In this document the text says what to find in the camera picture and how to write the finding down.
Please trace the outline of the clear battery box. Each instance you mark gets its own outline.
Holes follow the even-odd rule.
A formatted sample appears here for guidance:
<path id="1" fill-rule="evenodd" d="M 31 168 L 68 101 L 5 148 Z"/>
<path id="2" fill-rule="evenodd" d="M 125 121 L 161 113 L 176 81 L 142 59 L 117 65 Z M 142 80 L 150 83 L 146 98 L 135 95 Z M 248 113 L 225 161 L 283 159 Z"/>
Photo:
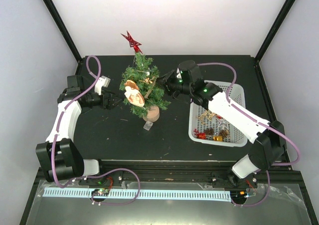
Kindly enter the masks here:
<path id="1" fill-rule="evenodd" d="M 151 129 L 151 127 L 153 126 L 153 122 L 151 121 L 146 121 L 143 128 L 147 131 L 149 131 Z"/>

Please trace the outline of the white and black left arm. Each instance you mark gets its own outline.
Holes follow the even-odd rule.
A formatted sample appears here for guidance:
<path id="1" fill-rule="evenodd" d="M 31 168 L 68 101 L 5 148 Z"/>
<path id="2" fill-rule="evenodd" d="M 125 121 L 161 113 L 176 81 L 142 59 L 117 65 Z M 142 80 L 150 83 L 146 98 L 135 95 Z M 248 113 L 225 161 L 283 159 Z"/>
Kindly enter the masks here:
<path id="1" fill-rule="evenodd" d="M 93 92 L 86 92 L 83 77 L 67 78 L 67 88 L 59 95 L 58 113 L 53 128 L 44 143 L 37 144 L 36 155 L 48 182 L 89 176 L 95 184 L 103 184 L 107 172 L 100 168 L 99 160 L 83 159 L 74 145 L 77 120 L 85 107 L 113 109 L 124 99 L 107 89 L 110 79 L 98 78 Z"/>

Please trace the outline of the wooden santa ornament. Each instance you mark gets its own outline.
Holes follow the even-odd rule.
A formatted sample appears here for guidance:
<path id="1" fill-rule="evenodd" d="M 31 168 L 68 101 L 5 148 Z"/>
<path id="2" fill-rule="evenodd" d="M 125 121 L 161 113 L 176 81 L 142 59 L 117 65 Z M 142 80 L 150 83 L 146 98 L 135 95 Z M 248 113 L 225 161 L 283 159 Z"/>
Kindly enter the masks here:
<path id="1" fill-rule="evenodd" d="M 135 106 L 144 107 L 145 99 L 140 92 L 137 84 L 132 80 L 127 80 L 125 86 L 125 97 L 127 100 Z"/>

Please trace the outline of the small green christmas tree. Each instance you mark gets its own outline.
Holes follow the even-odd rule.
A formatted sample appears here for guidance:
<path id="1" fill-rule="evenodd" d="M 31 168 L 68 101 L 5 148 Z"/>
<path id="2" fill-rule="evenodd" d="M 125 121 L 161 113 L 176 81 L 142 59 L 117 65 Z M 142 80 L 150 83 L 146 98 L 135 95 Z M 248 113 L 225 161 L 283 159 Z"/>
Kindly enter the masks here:
<path id="1" fill-rule="evenodd" d="M 152 84 L 142 83 L 142 82 L 139 82 L 139 80 L 145 79 L 147 77 L 152 78 L 153 76 L 155 76 L 157 80 L 160 77 L 160 71 L 155 65 L 151 64 L 150 69 L 151 69 L 150 75 L 146 75 L 143 72 L 137 72 L 134 65 L 127 67 L 125 71 L 122 73 L 122 81 L 120 83 L 120 90 L 124 91 L 125 93 L 124 84 L 126 83 L 127 80 L 132 80 L 137 84 L 141 94 L 144 97 Z M 159 109 L 166 110 L 170 102 L 164 100 L 163 97 L 164 97 L 164 91 L 158 88 L 156 83 L 148 99 L 145 99 L 144 107 L 138 107 L 138 106 L 132 105 L 127 100 L 126 97 L 124 98 L 124 103 L 130 106 L 130 110 L 134 115 L 142 118 L 147 116 L 148 110 L 151 106 L 158 106 Z"/>

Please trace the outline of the white perforated plastic basket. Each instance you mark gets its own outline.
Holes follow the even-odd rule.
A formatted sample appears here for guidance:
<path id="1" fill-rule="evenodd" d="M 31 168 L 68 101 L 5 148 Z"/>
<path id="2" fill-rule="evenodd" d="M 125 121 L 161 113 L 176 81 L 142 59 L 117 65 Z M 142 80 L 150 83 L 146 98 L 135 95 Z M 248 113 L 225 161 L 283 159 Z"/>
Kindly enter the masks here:
<path id="1" fill-rule="evenodd" d="M 213 136 L 206 136 L 205 140 L 197 139 L 194 134 L 194 129 L 197 129 L 200 133 L 204 132 L 207 128 L 214 129 L 214 136 L 219 135 L 220 129 L 217 128 L 218 122 L 217 119 L 221 119 L 222 117 L 216 114 L 212 121 L 205 120 L 204 123 L 201 123 L 197 116 L 206 111 L 201 106 L 198 106 L 194 103 L 190 105 L 190 113 L 189 113 L 189 125 L 188 125 L 188 135 L 191 140 L 195 142 L 200 142 L 208 145 L 216 145 L 216 146 L 224 146 L 224 147 L 243 147 L 247 143 L 247 138 L 245 135 L 240 132 L 236 127 L 234 127 L 229 122 L 229 135 L 227 138 L 224 138 L 222 142 L 213 141 Z"/>

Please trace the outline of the brown twig ornament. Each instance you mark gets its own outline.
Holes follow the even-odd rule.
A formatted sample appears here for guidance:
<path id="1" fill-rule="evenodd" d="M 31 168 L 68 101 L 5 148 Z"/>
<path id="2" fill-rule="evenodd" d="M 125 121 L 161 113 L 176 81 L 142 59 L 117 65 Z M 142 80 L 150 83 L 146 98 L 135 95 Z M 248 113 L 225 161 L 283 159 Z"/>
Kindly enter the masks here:
<path id="1" fill-rule="evenodd" d="M 144 96 L 145 99 L 148 99 L 148 97 L 151 94 L 152 90 L 154 89 L 155 85 L 156 85 L 156 79 L 152 82 L 150 89 L 145 94 L 145 96 Z"/>

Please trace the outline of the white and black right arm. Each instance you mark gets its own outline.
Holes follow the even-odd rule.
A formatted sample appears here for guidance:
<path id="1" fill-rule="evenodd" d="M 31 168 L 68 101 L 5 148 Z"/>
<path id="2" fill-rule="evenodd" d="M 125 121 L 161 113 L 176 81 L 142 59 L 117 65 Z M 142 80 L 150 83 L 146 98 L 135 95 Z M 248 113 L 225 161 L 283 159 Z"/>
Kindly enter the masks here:
<path id="1" fill-rule="evenodd" d="M 237 187 L 251 173 L 268 170 L 285 152 L 283 124 L 258 117 L 230 99 L 228 92 L 204 81 L 199 65 L 194 61 L 182 62 L 177 70 L 158 78 L 157 84 L 167 95 L 188 95 L 193 103 L 224 118 L 252 143 L 248 154 L 227 173 L 229 185 Z"/>

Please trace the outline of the red star tree topper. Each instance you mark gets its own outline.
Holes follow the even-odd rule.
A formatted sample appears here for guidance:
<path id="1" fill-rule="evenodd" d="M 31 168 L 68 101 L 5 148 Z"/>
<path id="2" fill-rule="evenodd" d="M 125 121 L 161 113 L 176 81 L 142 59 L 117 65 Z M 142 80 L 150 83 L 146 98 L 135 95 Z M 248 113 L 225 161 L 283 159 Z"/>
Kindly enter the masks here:
<path id="1" fill-rule="evenodd" d="M 133 37 L 130 35 L 130 33 L 127 31 L 127 34 L 121 35 L 129 42 L 129 46 L 134 49 L 135 53 L 143 54 L 143 52 L 140 49 L 140 46 L 142 45 L 140 42 L 133 39 Z"/>

